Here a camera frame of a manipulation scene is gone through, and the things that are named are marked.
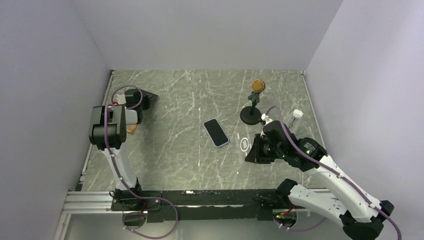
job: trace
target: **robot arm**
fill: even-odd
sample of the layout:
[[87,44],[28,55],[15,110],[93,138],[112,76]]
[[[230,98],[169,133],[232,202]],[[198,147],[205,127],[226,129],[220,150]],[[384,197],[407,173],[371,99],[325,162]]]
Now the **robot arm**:
[[[90,123],[90,134],[89,139],[93,145],[101,150],[109,162],[110,168],[112,169],[113,176],[116,182],[116,189],[126,191],[127,188],[123,185],[121,180],[118,178],[118,174],[115,171],[112,163],[111,155],[106,149],[105,134],[104,134],[104,118],[103,113],[106,106],[95,106],[92,109],[91,123]],[[131,170],[130,162],[127,159],[125,150],[125,141],[127,139],[127,127],[125,118],[125,107],[124,105],[115,105],[110,110],[109,116],[107,116],[107,139],[110,145],[110,149],[115,155],[116,165],[119,172],[122,174],[124,181],[130,188],[134,188],[137,183],[137,177]]]
[[[266,125],[261,134],[255,135],[252,149],[245,161],[270,164],[275,159],[282,159],[322,183],[337,197],[337,199],[323,197],[293,180],[286,179],[275,191],[279,201],[285,205],[293,204],[305,207],[323,215],[342,227],[344,232],[354,240],[374,240],[378,237],[383,230],[385,218],[373,207],[378,207],[389,216],[394,209],[393,205],[389,201],[378,200],[360,188],[334,163],[332,157],[315,140],[308,137],[297,139],[285,126],[291,140],[299,149],[311,158],[339,172],[339,176],[309,161],[297,152],[289,143],[279,121],[272,121],[267,116],[262,119]],[[372,205],[369,206],[370,204],[344,181],[342,176],[358,187],[371,200]]]

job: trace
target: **smartphone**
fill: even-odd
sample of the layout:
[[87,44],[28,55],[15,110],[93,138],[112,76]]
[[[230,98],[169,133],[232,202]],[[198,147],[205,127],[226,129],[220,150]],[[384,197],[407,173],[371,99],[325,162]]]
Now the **smartphone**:
[[230,139],[227,137],[220,123],[215,118],[206,121],[203,123],[203,126],[215,147],[219,148],[230,142]]

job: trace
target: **white wall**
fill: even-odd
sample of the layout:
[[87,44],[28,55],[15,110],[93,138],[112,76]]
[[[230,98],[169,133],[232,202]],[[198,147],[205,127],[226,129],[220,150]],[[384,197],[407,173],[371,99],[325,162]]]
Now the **white wall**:
[[71,1],[0,1],[0,239],[53,238],[108,74]]
[[73,0],[115,70],[305,70],[342,0]]
[[423,26],[422,0],[344,0],[306,71],[329,153],[405,240],[424,236]]

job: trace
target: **brown round disc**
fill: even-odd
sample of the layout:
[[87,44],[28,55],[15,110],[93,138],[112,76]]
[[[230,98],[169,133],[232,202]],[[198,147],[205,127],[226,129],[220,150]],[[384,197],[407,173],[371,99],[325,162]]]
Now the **brown round disc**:
[[255,93],[260,93],[265,89],[265,83],[264,81],[260,79],[256,79],[252,82],[252,90]]

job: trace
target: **gray marble table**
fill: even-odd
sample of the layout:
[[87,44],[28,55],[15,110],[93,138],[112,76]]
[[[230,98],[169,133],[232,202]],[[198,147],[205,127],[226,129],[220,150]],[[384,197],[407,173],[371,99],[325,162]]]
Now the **gray marble table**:
[[[308,188],[323,188],[282,160],[272,164],[244,161],[243,138],[253,141],[261,125],[240,120],[240,111],[251,102],[251,83],[261,79],[266,89],[257,107],[265,112],[279,105],[287,119],[294,109],[303,111],[299,138],[322,142],[306,88],[299,71],[280,70],[145,70],[116,71],[108,93],[136,85],[159,95],[134,134],[129,134],[126,151],[130,166],[144,190],[272,189],[284,179]],[[277,112],[272,111],[272,119]],[[230,143],[214,147],[203,123],[216,118]],[[94,146],[86,169],[83,191],[115,188],[106,158]]]

